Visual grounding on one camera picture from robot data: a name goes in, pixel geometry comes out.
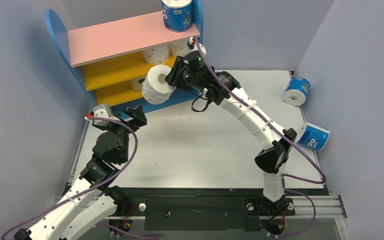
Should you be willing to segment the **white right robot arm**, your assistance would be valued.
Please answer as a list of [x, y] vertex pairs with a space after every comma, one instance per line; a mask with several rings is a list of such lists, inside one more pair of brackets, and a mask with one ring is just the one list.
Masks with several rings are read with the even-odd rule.
[[199, 91], [200, 99], [222, 107], [250, 131], [262, 148], [254, 161], [263, 171], [264, 211], [274, 214], [289, 207], [283, 174], [297, 132], [271, 120], [230, 73], [206, 66], [197, 50], [177, 56], [165, 81], [182, 90]]

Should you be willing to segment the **white floral paper roll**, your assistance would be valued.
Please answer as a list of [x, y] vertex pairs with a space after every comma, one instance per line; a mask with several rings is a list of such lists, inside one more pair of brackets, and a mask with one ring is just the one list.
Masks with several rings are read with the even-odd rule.
[[162, 65], [169, 60], [170, 47], [168, 44], [160, 44], [141, 51], [146, 63], [156, 66]]
[[159, 105], [167, 101], [176, 87], [169, 85], [165, 78], [172, 68], [166, 65], [155, 65], [147, 73], [142, 82], [142, 96], [153, 105]]
[[188, 47], [188, 42], [189, 41], [187, 39], [172, 42], [169, 45], [171, 55], [176, 58], [178, 56], [184, 57], [188, 54], [191, 51]]

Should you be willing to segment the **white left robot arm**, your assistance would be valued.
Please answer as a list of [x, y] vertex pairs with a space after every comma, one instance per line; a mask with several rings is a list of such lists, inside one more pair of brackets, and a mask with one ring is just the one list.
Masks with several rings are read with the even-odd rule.
[[113, 114], [107, 104], [86, 114], [85, 120], [103, 131], [91, 159], [62, 199], [36, 216], [37, 223], [20, 227], [13, 239], [76, 240], [105, 217], [129, 210], [128, 195], [112, 183], [133, 161], [139, 146], [136, 132], [148, 121], [140, 104], [122, 112], [130, 119]]

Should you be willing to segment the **brown paper roll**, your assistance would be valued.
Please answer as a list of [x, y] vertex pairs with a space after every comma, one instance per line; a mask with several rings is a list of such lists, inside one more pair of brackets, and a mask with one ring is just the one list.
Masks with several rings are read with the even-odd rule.
[[129, 81], [130, 89], [136, 92], [141, 92], [143, 88], [144, 78], [136, 78]]

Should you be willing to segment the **blue pink yellow shelf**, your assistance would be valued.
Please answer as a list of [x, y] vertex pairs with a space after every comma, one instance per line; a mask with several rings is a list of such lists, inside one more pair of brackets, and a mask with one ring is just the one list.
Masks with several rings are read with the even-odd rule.
[[185, 90], [175, 90], [159, 105], [148, 103], [140, 91], [131, 88], [132, 80], [143, 79], [151, 65], [142, 51], [158, 45], [203, 36], [203, 5], [191, 4], [192, 27], [184, 32], [167, 29], [161, 11], [67, 30], [53, 9], [44, 13], [49, 36], [69, 71], [87, 95], [92, 106], [108, 104], [119, 113], [126, 107], [142, 105], [153, 112], [193, 99]]

